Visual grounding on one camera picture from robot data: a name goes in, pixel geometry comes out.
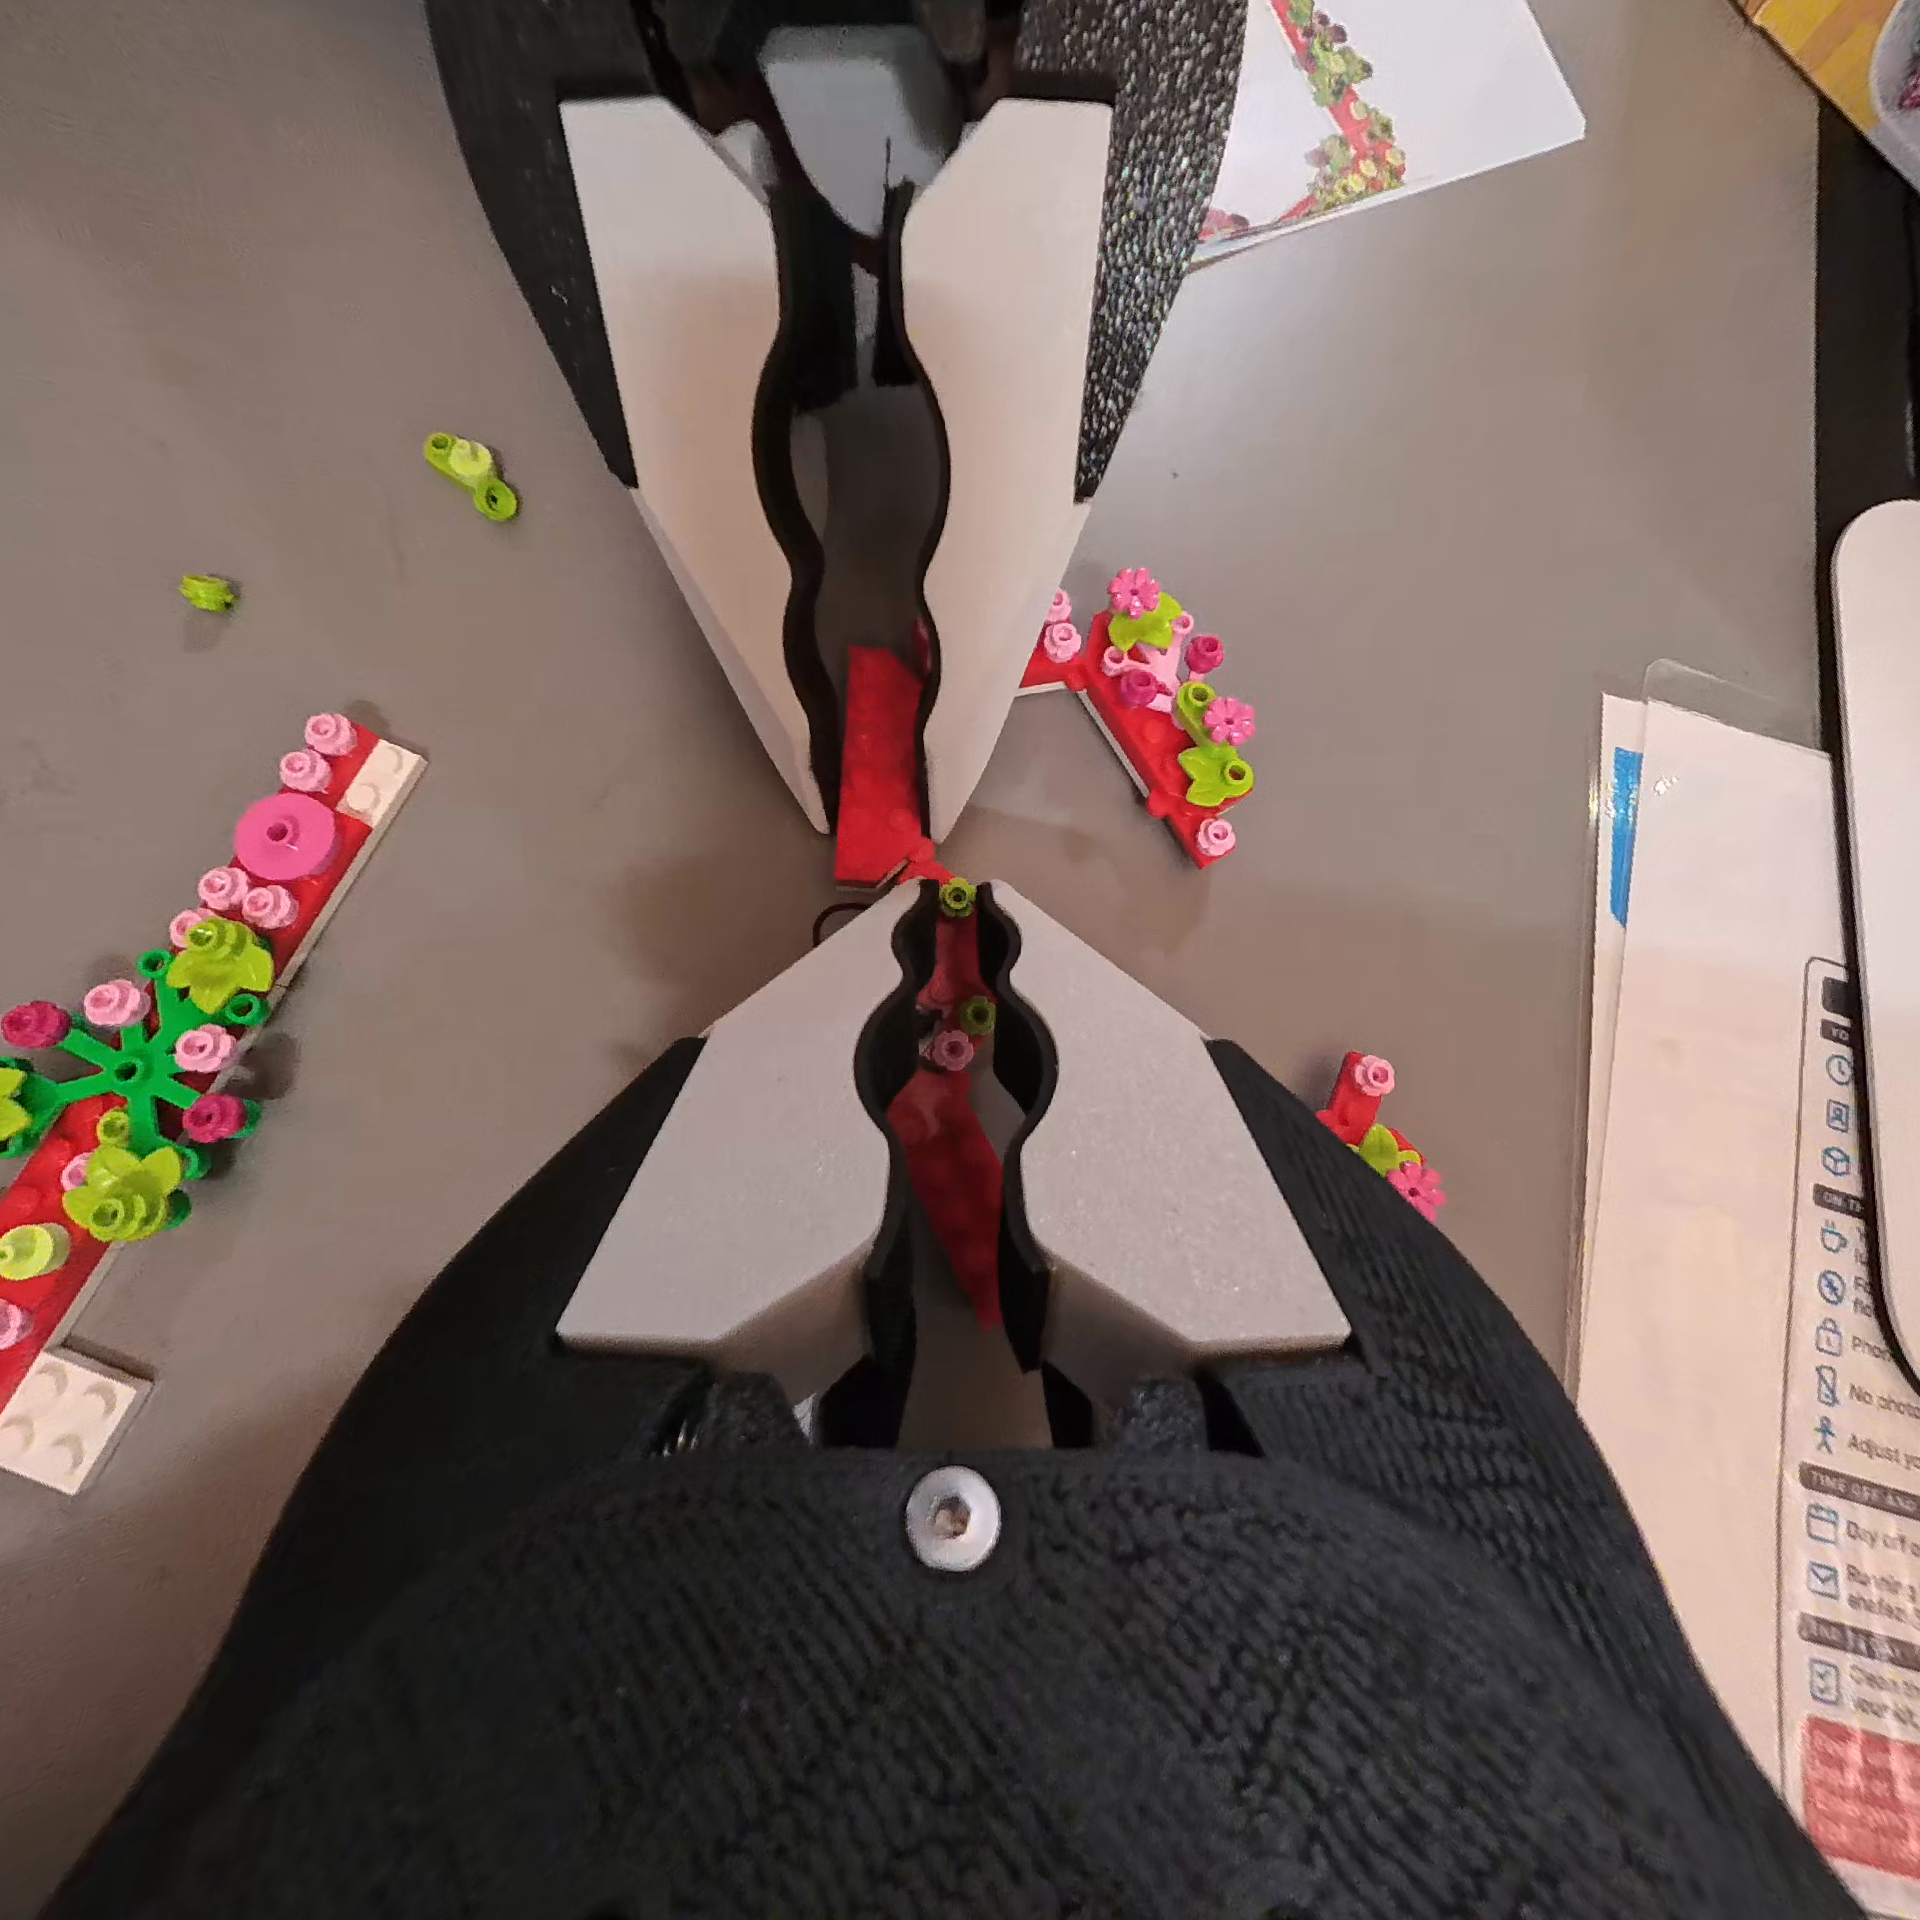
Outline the white rounded device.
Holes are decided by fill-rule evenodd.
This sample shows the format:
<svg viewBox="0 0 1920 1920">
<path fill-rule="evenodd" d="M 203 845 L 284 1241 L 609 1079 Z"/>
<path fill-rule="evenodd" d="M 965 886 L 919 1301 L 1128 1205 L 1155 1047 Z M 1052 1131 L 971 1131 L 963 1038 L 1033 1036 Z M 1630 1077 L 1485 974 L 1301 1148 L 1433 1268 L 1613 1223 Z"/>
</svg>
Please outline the white rounded device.
<svg viewBox="0 0 1920 1920">
<path fill-rule="evenodd" d="M 1838 540 L 1833 641 L 1879 1295 L 1918 1372 L 1918 502 Z"/>
</svg>

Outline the long red flowered lego strip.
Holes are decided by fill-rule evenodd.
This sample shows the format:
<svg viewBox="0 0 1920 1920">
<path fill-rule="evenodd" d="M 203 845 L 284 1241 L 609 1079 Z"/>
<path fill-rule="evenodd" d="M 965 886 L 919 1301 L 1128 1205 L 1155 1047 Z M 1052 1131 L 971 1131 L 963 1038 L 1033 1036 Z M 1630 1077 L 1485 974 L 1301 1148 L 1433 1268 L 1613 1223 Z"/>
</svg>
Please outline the long red flowered lego strip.
<svg viewBox="0 0 1920 1920">
<path fill-rule="evenodd" d="M 148 1397 L 73 1331 L 255 1133 L 249 1054 L 422 772 L 422 753 L 348 713 L 309 716 L 158 947 L 75 1000 L 4 1009 L 6 1476 L 77 1495 Z"/>
</svg>

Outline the plastic bag with instructions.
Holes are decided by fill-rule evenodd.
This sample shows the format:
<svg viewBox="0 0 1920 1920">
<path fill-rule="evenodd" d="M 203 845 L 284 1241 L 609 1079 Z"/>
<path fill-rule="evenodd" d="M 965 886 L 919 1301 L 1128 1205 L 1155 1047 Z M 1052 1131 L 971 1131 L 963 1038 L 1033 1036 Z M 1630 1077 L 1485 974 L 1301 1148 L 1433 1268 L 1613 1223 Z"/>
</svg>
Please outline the plastic bag with instructions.
<svg viewBox="0 0 1920 1920">
<path fill-rule="evenodd" d="M 1828 757 L 1648 676 L 1575 1406 L 1696 1662 L 1915 1916 L 1915 1380 L 1883 1327 Z"/>
</svg>

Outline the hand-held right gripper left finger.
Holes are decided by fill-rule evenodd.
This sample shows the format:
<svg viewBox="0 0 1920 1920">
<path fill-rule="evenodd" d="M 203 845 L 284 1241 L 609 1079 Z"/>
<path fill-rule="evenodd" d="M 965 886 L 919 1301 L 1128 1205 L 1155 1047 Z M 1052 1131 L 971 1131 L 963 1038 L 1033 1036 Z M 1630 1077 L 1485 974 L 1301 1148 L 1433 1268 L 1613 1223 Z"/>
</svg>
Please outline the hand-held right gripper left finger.
<svg viewBox="0 0 1920 1920">
<path fill-rule="evenodd" d="M 919 902 L 895 886 L 707 1029 L 560 1341 L 773 1375 L 793 1403 L 856 1365 L 891 1176 L 856 1045 L 903 984 L 895 925 Z"/>
</svg>

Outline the black mat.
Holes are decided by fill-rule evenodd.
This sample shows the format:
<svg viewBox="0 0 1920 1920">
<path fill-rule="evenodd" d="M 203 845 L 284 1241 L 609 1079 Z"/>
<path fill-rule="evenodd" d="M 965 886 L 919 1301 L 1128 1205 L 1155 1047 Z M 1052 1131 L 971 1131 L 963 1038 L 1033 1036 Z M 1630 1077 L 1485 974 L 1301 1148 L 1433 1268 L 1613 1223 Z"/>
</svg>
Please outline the black mat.
<svg viewBox="0 0 1920 1920">
<path fill-rule="evenodd" d="M 1815 168 L 1815 624 L 1820 747 L 1839 753 L 1833 553 L 1915 495 L 1918 199 L 1833 104 Z"/>
</svg>

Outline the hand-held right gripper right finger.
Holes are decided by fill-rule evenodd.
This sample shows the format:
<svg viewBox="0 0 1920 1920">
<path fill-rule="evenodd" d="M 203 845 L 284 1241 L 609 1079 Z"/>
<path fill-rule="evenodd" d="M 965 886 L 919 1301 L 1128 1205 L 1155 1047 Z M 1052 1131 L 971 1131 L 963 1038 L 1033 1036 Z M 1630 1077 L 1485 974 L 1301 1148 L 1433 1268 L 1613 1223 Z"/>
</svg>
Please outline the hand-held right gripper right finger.
<svg viewBox="0 0 1920 1920">
<path fill-rule="evenodd" d="M 981 892 L 981 974 L 998 1313 L 1022 1366 L 1125 1397 L 1341 1349 L 1349 1313 L 1208 1036 L 1001 880 Z"/>
</svg>

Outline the red flowered lego segment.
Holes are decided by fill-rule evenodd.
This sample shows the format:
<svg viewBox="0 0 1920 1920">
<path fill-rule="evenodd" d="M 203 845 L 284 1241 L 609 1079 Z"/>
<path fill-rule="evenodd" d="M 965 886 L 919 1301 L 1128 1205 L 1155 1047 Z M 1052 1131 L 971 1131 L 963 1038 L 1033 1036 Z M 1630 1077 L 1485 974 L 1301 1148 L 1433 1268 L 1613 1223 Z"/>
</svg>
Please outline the red flowered lego segment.
<svg viewBox="0 0 1920 1920">
<path fill-rule="evenodd" d="M 1396 1079 L 1396 1069 L 1385 1055 L 1351 1049 L 1337 1069 L 1327 1104 L 1317 1117 L 1424 1219 L 1436 1223 L 1449 1203 L 1439 1172 L 1412 1140 L 1383 1120 L 1383 1104 L 1393 1093 Z"/>
<path fill-rule="evenodd" d="M 1256 709 L 1219 686 L 1223 644 L 1147 566 L 1120 566 L 1091 613 L 1052 593 L 1016 688 L 1069 693 L 1199 870 L 1235 853 L 1232 812 L 1256 783 Z"/>
</svg>

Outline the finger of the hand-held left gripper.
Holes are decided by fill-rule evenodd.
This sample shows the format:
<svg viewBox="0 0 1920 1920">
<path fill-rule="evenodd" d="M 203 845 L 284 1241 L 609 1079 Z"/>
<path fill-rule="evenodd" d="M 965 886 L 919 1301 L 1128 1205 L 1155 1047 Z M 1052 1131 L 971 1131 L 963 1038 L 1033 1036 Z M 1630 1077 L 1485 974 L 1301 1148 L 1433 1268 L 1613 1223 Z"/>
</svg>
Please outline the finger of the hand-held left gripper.
<svg viewBox="0 0 1920 1920">
<path fill-rule="evenodd" d="M 919 752 L 943 840 L 1087 518 L 1076 494 L 1113 140 L 1107 103 L 1003 99 L 887 215 L 887 292 L 939 430 Z"/>
<path fill-rule="evenodd" d="M 664 99 L 573 100 L 560 121 L 636 507 L 761 747 L 827 832 L 784 660 L 793 573 L 752 448 L 782 317 L 773 213 L 725 147 Z"/>
</svg>

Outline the lime green lego stem piece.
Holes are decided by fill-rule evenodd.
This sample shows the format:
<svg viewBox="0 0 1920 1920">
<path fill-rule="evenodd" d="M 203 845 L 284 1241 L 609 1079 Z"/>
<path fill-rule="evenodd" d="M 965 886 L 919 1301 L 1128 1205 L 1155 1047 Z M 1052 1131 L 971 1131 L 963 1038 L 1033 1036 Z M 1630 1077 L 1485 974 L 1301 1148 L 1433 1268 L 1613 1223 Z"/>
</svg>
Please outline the lime green lego stem piece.
<svg viewBox="0 0 1920 1920">
<path fill-rule="evenodd" d="M 476 438 L 451 432 L 432 432 L 422 438 L 422 456 L 435 473 L 464 491 L 471 505 L 489 521 L 513 521 L 521 502 L 502 478 L 493 451 Z"/>
</svg>

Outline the red lego piece lime studs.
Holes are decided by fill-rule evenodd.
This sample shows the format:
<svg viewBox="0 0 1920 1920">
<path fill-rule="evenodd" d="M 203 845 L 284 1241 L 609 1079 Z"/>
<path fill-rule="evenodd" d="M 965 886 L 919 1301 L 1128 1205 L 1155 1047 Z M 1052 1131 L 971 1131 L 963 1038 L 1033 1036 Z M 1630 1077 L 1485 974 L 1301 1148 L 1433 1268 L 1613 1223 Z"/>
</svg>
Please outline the red lego piece lime studs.
<svg viewBox="0 0 1920 1920">
<path fill-rule="evenodd" d="M 1001 1327 L 1001 1155 L 976 1111 L 976 1069 L 991 1059 L 998 998 L 981 972 L 976 886 L 939 873 L 932 972 L 916 993 L 916 1069 L 887 1120 L 931 1233 L 976 1321 Z"/>
</svg>

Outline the blue edged white paper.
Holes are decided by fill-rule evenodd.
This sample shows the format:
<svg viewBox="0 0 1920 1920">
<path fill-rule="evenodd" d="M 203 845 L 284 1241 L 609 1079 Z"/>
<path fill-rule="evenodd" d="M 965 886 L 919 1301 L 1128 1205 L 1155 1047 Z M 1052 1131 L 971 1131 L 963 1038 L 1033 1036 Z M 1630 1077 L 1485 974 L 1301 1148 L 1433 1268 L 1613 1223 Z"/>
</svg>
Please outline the blue edged white paper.
<svg viewBox="0 0 1920 1920">
<path fill-rule="evenodd" d="M 1633 873 L 1641 801 L 1645 707 L 1599 699 L 1599 752 L 1591 782 L 1593 911 L 1588 972 L 1585 1105 L 1581 1112 L 1575 1278 L 1567 1295 L 1565 1380 L 1576 1388 L 1581 1337 L 1593 1279 L 1599 1174 L 1613 1088 L 1615 1014 L 1624 961 L 1624 917 Z"/>
</svg>

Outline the red lego brick strip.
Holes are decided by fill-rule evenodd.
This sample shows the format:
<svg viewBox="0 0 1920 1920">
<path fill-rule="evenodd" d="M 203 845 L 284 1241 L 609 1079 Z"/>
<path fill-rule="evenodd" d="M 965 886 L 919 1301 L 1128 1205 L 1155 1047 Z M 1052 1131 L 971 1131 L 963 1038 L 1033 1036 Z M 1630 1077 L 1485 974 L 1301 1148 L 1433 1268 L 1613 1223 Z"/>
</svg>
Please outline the red lego brick strip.
<svg viewBox="0 0 1920 1920">
<path fill-rule="evenodd" d="M 873 892 L 948 880 L 926 829 L 920 672 L 877 644 L 848 647 L 848 701 L 835 827 L 835 881 Z"/>
</svg>

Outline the yellow cardboard box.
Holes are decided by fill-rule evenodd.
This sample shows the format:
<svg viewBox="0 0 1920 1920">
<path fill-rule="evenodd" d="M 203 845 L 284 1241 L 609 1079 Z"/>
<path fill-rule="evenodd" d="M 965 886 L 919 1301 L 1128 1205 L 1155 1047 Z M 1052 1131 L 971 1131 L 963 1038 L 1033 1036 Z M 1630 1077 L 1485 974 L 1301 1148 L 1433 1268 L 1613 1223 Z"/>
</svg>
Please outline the yellow cardboard box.
<svg viewBox="0 0 1920 1920">
<path fill-rule="evenodd" d="M 1915 142 L 1915 3 L 1734 3 L 1857 133 Z"/>
</svg>

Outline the lego instruction booklet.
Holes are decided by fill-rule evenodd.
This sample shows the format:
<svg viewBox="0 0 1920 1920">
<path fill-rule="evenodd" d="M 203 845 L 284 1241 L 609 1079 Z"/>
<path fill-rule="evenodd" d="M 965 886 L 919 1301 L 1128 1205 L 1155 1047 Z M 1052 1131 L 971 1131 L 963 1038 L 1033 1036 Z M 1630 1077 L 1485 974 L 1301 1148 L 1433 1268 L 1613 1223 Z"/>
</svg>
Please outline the lego instruction booklet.
<svg viewBox="0 0 1920 1920">
<path fill-rule="evenodd" d="M 1525 3 L 1249 3 L 1191 268 L 1583 135 Z"/>
</svg>

